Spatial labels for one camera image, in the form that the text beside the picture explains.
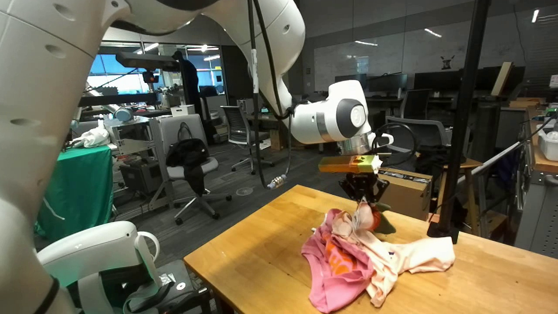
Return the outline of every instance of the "crumpled cloth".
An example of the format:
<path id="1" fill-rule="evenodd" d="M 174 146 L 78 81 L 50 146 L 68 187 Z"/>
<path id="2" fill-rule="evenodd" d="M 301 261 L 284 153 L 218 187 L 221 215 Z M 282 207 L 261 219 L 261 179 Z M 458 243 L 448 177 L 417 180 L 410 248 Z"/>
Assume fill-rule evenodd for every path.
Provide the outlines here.
<path id="1" fill-rule="evenodd" d="M 349 306 L 364 290 L 382 308 L 403 273 L 446 271 L 455 262 L 450 238 L 389 245 L 368 229 L 373 222 L 368 203 L 349 215 L 329 210 L 301 248 L 312 275 L 310 303 L 321 313 Z"/>

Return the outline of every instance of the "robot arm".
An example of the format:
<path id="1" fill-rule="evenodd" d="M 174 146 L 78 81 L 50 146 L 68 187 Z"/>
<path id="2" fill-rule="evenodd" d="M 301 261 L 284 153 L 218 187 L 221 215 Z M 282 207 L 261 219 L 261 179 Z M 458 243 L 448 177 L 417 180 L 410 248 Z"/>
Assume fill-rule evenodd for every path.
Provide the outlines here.
<path id="1" fill-rule="evenodd" d="M 261 0 L 261 9 L 275 74 L 265 50 L 254 74 L 274 111 L 286 112 L 293 104 L 281 78 L 301 51 L 303 22 L 291 0 Z M 169 34 L 199 15 L 220 23 L 253 60 L 246 0 L 0 0 L 0 313 L 75 313 L 36 259 L 33 224 L 106 29 L 122 22 Z M 261 32 L 254 34 L 265 48 Z M 366 118 L 363 91 L 347 83 L 331 86 L 322 104 L 296 107 L 289 119 L 298 142 L 352 140 L 350 154 L 368 144 Z"/>

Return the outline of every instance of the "floor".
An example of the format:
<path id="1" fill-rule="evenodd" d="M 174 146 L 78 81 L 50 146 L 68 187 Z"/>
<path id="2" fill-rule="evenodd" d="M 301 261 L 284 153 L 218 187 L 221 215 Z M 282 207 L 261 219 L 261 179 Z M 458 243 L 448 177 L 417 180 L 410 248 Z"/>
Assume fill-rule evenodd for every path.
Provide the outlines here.
<path id="1" fill-rule="evenodd" d="M 150 214 L 131 217 L 134 208 L 141 207 L 141 203 L 132 201 L 117 207 L 118 212 L 115 221 L 131 221 L 138 231 L 152 233 L 159 240 L 160 257 L 157 259 L 157 268 L 181 261 L 185 255 L 235 226 L 239 221 L 251 215 L 293 186 L 308 186 L 324 193 L 343 196 L 342 189 L 338 187 L 338 180 L 342 179 L 340 175 L 324 175 L 317 172 L 321 158 L 328 154 L 317 153 L 315 147 L 295 149 L 289 163 L 286 151 L 265 151 L 265 159 L 275 161 L 274 168 L 263 168 L 265 184 L 279 175 L 284 175 L 289 165 L 288 179 L 279 189 L 263 187 L 258 173 L 251 175 L 249 165 L 230 172 L 230 166 L 246 156 L 244 149 L 223 144 L 209 147 L 209 154 L 218 159 L 220 168 L 206 177 L 206 187 L 216 196 L 221 193 L 232 196 L 230 203 L 225 201 L 225 198 L 209 203 L 220 214 L 218 221 L 211 219 L 211 215 L 197 207 L 190 208 L 181 217 L 181 226 L 176 226 L 172 219 L 179 208 L 169 210 L 164 207 Z M 192 196 L 185 182 L 179 182 L 174 187 L 179 196 Z"/>

